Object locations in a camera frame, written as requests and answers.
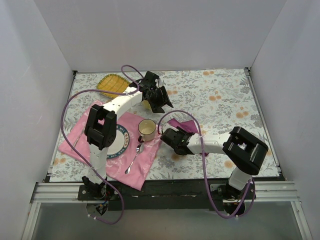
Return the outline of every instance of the floral tablecloth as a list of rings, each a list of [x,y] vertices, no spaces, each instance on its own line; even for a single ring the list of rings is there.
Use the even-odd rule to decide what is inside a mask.
[[[193,71],[155,71],[165,81],[169,98],[176,110],[192,113],[205,133],[221,134],[234,126],[241,126],[269,145],[262,119],[258,112],[250,84],[243,69],[213,69]],[[84,89],[95,89],[107,73],[77,74],[72,94]],[[135,72],[128,75],[139,79]],[[65,131],[68,134],[86,108],[95,100],[108,102],[111,99],[97,92],[83,93],[71,101],[65,118]],[[166,112],[172,110],[164,107]],[[141,103],[132,107],[130,113],[158,122],[162,114],[152,113]],[[176,118],[179,122],[190,120],[182,113],[173,113],[164,119]],[[59,145],[63,142],[59,136]],[[206,157],[206,171],[209,178],[228,178],[235,165],[224,154],[210,153]],[[53,163],[50,182],[80,182],[89,168],[83,163],[57,151]],[[261,167],[259,177],[279,176],[271,150]],[[150,169],[147,180],[201,179],[203,178],[200,155],[176,155],[166,144],[161,144]]]

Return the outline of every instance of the cable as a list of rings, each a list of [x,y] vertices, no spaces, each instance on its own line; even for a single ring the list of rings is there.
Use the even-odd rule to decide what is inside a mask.
[[[68,101],[66,102],[66,104],[64,105],[63,107],[63,110],[62,110],[62,114],[61,114],[61,120],[60,120],[60,128],[61,128],[61,133],[65,139],[65,141],[69,144],[69,146],[71,147],[71,149],[77,153],[84,161],[86,164],[88,164],[88,166],[90,168],[92,168],[93,172],[108,186],[110,186],[113,190],[115,190],[119,197],[120,197],[120,201],[121,201],[121,214],[120,216],[118,217],[117,220],[115,221],[107,221],[103,218],[100,218],[100,217],[96,217],[96,216],[91,216],[89,215],[90,217],[92,217],[93,219],[97,219],[101,222],[104,222],[106,224],[109,224],[109,225],[113,225],[113,224],[116,224],[117,222],[120,221],[120,219],[122,218],[123,214],[124,214],[124,210],[125,210],[125,203],[124,203],[124,199],[121,195],[121,193],[119,192],[118,189],[116,189],[112,184],[110,184],[107,180],[105,180],[94,168],[93,166],[91,165],[91,163],[80,153],[76,150],[76,148],[71,144],[71,142],[68,140],[67,136],[66,136],[66,133],[64,131],[64,118],[65,118],[65,114],[66,114],[66,110],[67,110],[67,107],[69,105],[69,103],[71,102],[72,99],[74,99],[76,96],[80,95],[80,94],[83,94],[83,93],[87,93],[87,92],[98,92],[98,93],[105,93],[105,94],[115,94],[115,95],[121,95],[121,96],[125,96],[125,95],[131,95],[131,94],[135,94],[136,92],[139,91],[139,84],[133,80],[131,77],[129,77],[125,71],[124,71],[124,68],[125,67],[129,67],[129,68],[132,68],[134,69],[138,74],[140,74],[140,76],[142,76],[142,78],[144,77],[141,72],[139,72],[135,67],[131,66],[131,65],[123,65],[121,67],[121,72],[124,76],[126,76],[129,80],[131,80],[134,84],[136,84],[136,90],[132,91],[132,92],[127,92],[127,93],[120,93],[120,92],[112,92],[112,91],[105,91],[105,90],[99,90],[99,89],[86,89],[86,90],[82,90],[82,91],[79,91],[77,92],[76,94],[74,94],[73,96],[71,96]]]
[[[200,128],[200,124],[199,122],[197,121],[197,119],[192,116],[190,113],[188,113],[187,111],[183,111],[183,110],[172,110],[172,111],[169,111],[167,112],[166,114],[164,114],[160,120],[159,120],[159,123],[158,123],[158,127],[157,127],[157,131],[158,131],[158,134],[160,134],[160,123],[161,121],[169,114],[172,114],[172,113],[176,113],[176,112],[180,112],[180,113],[184,113],[184,114],[187,114],[188,116],[190,116],[195,124],[197,125],[197,128],[198,128],[198,132],[199,132],[199,135],[201,136],[200,137],[200,142],[201,142],[201,150],[202,150],[202,168],[203,168],[203,178],[204,178],[204,184],[205,184],[205,189],[206,189],[206,193],[208,195],[208,198],[209,198],[209,201],[213,207],[213,209],[216,211],[216,213],[224,218],[224,219],[230,219],[232,217],[234,217],[236,215],[236,213],[238,212],[238,210],[240,209],[242,203],[245,201],[245,198],[246,198],[246,195],[248,193],[248,190],[249,190],[249,187],[250,187],[250,183],[251,183],[251,180],[252,180],[252,183],[253,183],[253,189],[254,189],[254,192],[256,191],[256,186],[255,186],[255,181],[253,178],[251,178],[251,180],[248,181],[247,185],[246,185],[246,188],[244,190],[244,193],[243,193],[243,196],[241,198],[241,201],[240,203],[238,204],[238,206],[236,207],[236,209],[234,210],[234,212],[230,215],[225,215],[225,214],[222,214],[221,212],[219,212],[219,210],[217,209],[212,197],[211,197],[211,193],[210,193],[210,188],[209,188],[209,184],[208,184],[208,178],[207,178],[207,172],[206,172],[206,157],[205,157],[205,144],[204,144],[204,140],[203,140],[203,137],[201,135],[201,128]],[[251,201],[251,204],[248,208],[248,210],[246,212],[244,212],[243,214],[239,215],[238,217],[242,217],[244,215],[246,215],[250,209],[252,208],[253,204],[254,204],[254,200],[255,200],[255,194],[253,194],[253,197],[252,197],[252,201]]]

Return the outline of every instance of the beige mug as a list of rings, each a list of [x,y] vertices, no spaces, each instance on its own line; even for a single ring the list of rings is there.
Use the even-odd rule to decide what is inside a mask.
[[[149,142],[156,137],[156,123],[151,119],[144,119],[138,125],[140,133],[139,142]]]

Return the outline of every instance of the yellow basket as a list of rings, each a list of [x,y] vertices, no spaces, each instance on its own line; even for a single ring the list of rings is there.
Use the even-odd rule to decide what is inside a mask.
[[[117,74],[111,73],[104,78],[97,84],[96,89],[115,92],[115,93],[123,93],[126,88],[129,86],[130,82],[122,76]],[[109,98],[116,98],[119,95],[110,94],[110,93],[102,93],[103,95]]]

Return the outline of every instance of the gray wall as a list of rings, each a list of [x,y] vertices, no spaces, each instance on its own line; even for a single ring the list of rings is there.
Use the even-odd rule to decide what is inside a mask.
[[[81,72],[250,67],[286,0],[35,0]]]
[[[0,0],[0,239],[20,239],[72,71],[33,0]]]
[[[253,84],[314,239],[320,239],[320,1],[284,5],[252,66]]]

